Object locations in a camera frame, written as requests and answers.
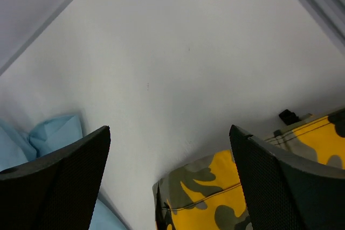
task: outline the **light blue cloth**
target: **light blue cloth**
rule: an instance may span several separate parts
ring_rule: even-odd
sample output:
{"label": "light blue cloth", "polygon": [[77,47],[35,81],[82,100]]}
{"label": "light blue cloth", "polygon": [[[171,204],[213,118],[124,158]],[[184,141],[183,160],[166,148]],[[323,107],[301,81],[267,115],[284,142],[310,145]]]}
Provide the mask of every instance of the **light blue cloth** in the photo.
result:
{"label": "light blue cloth", "polygon": [[[29,134],[0,120],[0,171],[35,160],[82,138],[76,115],[56,117],[38,124]],[[97,199],[89,230],[126,230],[121,221]]]}

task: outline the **small black clip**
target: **small black clip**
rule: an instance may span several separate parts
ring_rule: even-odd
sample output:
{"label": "small black clip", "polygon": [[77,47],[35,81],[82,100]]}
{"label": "small black clip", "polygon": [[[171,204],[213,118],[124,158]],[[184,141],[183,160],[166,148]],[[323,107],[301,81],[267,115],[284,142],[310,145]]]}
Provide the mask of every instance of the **small black clip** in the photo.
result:
{"label": "small black clip", "polygon": [[283,123],[285,123],[285,125],[287,126],[301,121],[301,119],[296,115],[296,113],[293,113],[288,109],[280,113],[279,117],[283,121]]}

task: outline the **yellow camouflage bag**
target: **yellow camouflage bag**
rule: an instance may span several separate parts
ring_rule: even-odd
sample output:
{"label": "yellow camouflage bag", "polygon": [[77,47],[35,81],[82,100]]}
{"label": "yellow camouflage bag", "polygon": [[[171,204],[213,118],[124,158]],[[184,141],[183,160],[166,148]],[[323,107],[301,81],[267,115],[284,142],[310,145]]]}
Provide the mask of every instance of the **yellow camouflage bag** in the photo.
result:
{"label": "yellow camouflage bag", "polygon": [[[275,131],[267,142],[304,158],[345,165],[345,109]],[[158,230],[252,230],[230,150],[196,160],[153,187]]]}

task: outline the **black object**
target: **black object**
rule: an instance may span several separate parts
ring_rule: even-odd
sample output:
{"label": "black object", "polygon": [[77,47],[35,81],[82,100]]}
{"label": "black object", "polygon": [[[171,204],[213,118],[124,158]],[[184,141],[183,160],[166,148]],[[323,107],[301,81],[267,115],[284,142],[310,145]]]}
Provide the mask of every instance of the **black object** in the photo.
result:
{"label": "black object", "polygon": [[301,121],[300,118],[296,115],[296,113],[293,113],[292,111],[288,109],[282,111],[279,114],[279,117],[287,126]]}
{"label": "black object", "polygon": [[0,172],[0,229],[88,230],[110,142],[104,126]]}
{"label": "black object", "polygon": [[345,109],[329,114],[328,121],[335,126],[337,135],[345,138]]}
{"label": "black object", "polygon": [[345,229],[345,171],[232,126],[230,140],[255,230]]}

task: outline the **stitching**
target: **stitching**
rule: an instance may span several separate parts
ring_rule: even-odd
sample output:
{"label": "stitching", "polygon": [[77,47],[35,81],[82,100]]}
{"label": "stitching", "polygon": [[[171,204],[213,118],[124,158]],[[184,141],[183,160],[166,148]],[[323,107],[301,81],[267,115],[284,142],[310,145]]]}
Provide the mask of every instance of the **stitching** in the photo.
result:
{"label": "stitching", "polygon": [[[302,130],[302,129],[305,129],[305,128],[308,128],[309,126],[311,126],[311,125],[314,125],[314,124],[316,124],[316,123],[318,123],[318,122],[321,122],[321,121],[324,121],[324,120],[327,120],[328,119],[328,116],[326,117],[326,118],[320,118],[320,119],[317,119],[317,120],[315,120],[315,121],[312,121],[312,122],[309,122],[309,123],[307,123],[307,124],[305,124],[305,125],[302,125],[300,128],[298,128],[296,131],[294,131],[294,132],[292,132],[294,129],[292,129],[292,130],[290,130],[290,131],[288,131],[288,132],[286,132],[286,133],[284,133],[284,134],[282,134],[282,135],[279,135],[279,137],[280,136],[282,136],[282,137],[286,137],[286,136],[288,136],[288,135],[291,135],[291,134],[293,134],[293,133],[296,133],[297,131],[300,131],[300,130]],[[270,138],[268,138],[268,139],[266,139],[265,141],[266,142],[271,142],[271,141],[274,141],[274,140],[272,140],[273,138],[275,138],[275,139],[277,139],[277,137],[270,137]]]}
{"label": "stitching", "polygon": [[[319,129],[319,128],[321,128],[321,127],[323,127],[323,126],[327,126],[327,125],[329,125],[329,124],[335,124],[335,123],[338,123],[338,122],[342,122],[342,121],[345,121],[344,119],[342,119],[342,118],[340,118],[339,120],[336,120],[336,121],[334,121],[334,122],[329,122],[329,123],[327,123],[327,124],[325,124],[325,125],[322,125],[322,126],[319,126],[319,127],[317,127],[317,128],[315,128],[315,129]],[[282,138],[285,138],[285,137],[287,137],[287,136],[289,136],[289,135],[291,135],[291,134],[295,134],[297,131],[299,131],[299,130],[301,130],[301,129],[298,129],[298,130],[296,130],[296,131],[292,131],[292,132],[290,132],[289,134],[286,134],[286,135],[280,135],[279,137],[282,137]]]}
{"label": "stitching", "polygon": [[277,141],[277,144],[273,144],[273,145],[279,145],[279,144],[283,144],[284,143],[284,141],[283,142],[281,142],[281,143],[279,143],[279,141],[282,139],[282,137],[281,137],[281,135],[279,135],[279,136],[277,136],[277,137],[270,137],[268,140],[270,140],[270,141],[268,141],[268,140],[264,140],[265,142],[267,142],[267,143],[272,143],[273,141]]}
{"label": "stitching", "polygon": [[302,134],[300,134],[300,135],[298,135],[298,136],[294,136],[294,137],[289,138],[288,140],[284,140],[284,141],[285,141],[285,143],[286,143],[286,142],[288,142],[288,141],[290,141],[290,140],[293,140],[294,138],[297,138],[297,137],[299,137],[299,136],[302,136],[302,135],[304,135],[304,134],[307,134],[307,133],[309,133],[309,132],[311,132],[311,131],[320,129],[320,128],[322,128],[322,127],[324,127],[324,126],[327,126],[327,125],[330,125],[330,124],[332,124],[332,123],[329,122],[329,123],[327,123],[327,124],[325,124],[325,125],[319,126],[319,127],[315,128],[315,129],[312,129],[312,130],[310,130],[310,131],[304,132],[304,133],[302,133]]}
{"label": "stitching", "polygon": [[232,186],[228,187],[228,188],[225,189],[225,190],[222,190],[222,191],[220,191],[220,192],[217,192],[217,193],[215,193],[215,194],[212,194],[212,195],[210,195],[210,196],[208,196],[208,197],[205,197],[205,198],[203,198],[203,199],[201,199],[201,200],[198,200],[197,202],[194,202],[194,203],[192,203],[192,204],[190,204],[190,205],[187,205],[187,206],[185,206],[185,207],[181,207],[181,208],[166,208],[166,207],[163,207],[162,210],[168,210],[168,211],[180,211],[180,210],[184,210],[184,209],[186,209],[186,208],[188,208],[188,207],[195,206],[196,204],[198,204],[198,203],[200,203],[200,202],[203,202],[203,201],[205,201],[205,200],[207,200],[207,199],[210,199],[210,198],[215,197],[215,196],[217,196],[217,195],[223,194],[223,193],[225,193],[225,192],[227,192],[227,191],[233,190],[233,189],[237,188],[238,186],[241,186],[241,183],[237,183],[237,184],[235,184],[235,185],[232,185]]}
{"label": "stitching", "polygon": [[277,138],[277,144],[274,144],[274,145],[279,145],[279,147],[281,148],[282,144],[284,144],[284,139],[281,137],[281,138]]}

